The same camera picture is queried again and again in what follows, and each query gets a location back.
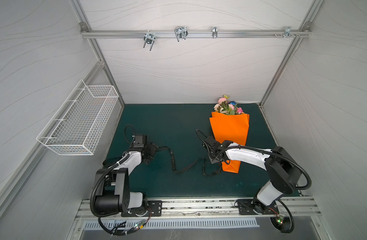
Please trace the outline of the orange wrapping paper sheet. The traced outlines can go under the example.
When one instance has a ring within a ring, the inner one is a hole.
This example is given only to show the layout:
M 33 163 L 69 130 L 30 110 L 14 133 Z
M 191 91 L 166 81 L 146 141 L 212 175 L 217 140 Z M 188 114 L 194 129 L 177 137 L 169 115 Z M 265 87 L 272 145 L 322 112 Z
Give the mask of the orange wrapping paper sheet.
M 245 145 L 249 132 L 249 121 L 250 115 L 245 113 L 225 115 L 212 112 L 212 117 L 210 118 L 215 140 L 221 144 L 224 141 L 232 141 L 239 145 Z

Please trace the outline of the magenta fake rose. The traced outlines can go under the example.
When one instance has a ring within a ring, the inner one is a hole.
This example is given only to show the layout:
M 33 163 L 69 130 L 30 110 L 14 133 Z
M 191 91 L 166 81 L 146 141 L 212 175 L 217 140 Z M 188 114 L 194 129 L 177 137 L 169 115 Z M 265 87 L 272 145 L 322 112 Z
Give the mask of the magenta fake rose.
M 243 109 L 242 108 L 237 108 L 236 109 L 236 115 L 240 115 L 240 114 L 244 114 Z

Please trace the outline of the light pink fake rose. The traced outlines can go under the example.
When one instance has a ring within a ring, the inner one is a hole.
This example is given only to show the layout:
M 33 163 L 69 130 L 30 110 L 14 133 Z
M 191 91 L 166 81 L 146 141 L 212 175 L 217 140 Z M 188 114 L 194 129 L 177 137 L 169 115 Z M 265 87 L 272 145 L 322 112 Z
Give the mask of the light pink fake rose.
M 225 108 L 225 109 L 227 109 L 228 110 L 228 112 L 226 113 L 226 115 L 229 113 L 229 111 L 230 111 L 230 109 L 229 109 L 229 102 L 228 102 L 228 98 L 229 98 L 229 96 L 227 96 L 227 95 L 223 95 L 221 98 L 219 98 L 219 100 L 218 100 L 218 104 L 220 104 L 220 105 L 223 105 L 223 107 Z

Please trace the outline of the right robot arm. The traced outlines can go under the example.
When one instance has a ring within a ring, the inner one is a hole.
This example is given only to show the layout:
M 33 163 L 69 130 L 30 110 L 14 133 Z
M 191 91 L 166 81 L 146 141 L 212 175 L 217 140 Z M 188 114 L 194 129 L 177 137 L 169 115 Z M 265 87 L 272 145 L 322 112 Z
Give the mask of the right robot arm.
M 258 149 L 232 141 L 219 143 L 213 137 L 207 137 L 202 142 L 212 163 L 230 164 L 231 161 L 239 161 L 266 171 L 268 182 L 248 204 L 244 204 L 245 208 L 258 215 L 265 214 L 282 196 L 290 195 L 295 190 L 307 190 L 312 186 L 306 170 L 282 147 L 277 146 L 272 150 Z

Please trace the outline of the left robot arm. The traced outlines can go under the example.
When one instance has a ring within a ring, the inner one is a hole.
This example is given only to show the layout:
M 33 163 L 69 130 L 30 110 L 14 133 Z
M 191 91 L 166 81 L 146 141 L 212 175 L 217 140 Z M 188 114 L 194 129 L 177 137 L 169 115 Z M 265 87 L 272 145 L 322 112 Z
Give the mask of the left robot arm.
M 157 146 L 148 142 L 146 135 L 134 135 L 129 149 L 121 157 L 112 159 L 113 165 L 96 172 L 89 198 L 94 216 L 161 216 L 161 201 L 148 201 L 145 194 L 131 192 L 129 184 L 131 172 L 142 162 L 149 161 L 156 150 Z

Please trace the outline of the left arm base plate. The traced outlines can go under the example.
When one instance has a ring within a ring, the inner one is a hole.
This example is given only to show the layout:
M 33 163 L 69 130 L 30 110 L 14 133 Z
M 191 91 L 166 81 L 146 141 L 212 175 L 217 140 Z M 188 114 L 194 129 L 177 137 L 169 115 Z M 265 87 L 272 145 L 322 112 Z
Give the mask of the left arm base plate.
M 162 201 L 148 201 L 146 200 L 137 208 L 129 208 L 122 217 L 160 217 L 162 210 Z

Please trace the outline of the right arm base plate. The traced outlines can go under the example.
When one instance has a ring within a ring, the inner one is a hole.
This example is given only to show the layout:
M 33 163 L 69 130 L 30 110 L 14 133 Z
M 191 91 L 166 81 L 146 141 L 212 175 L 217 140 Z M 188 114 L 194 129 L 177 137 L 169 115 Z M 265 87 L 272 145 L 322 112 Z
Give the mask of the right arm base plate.
M 279 210 L 276 201 L 266 206 L 256 199 L 238 199 L 234 203 L 239 215 L 278 215 Z

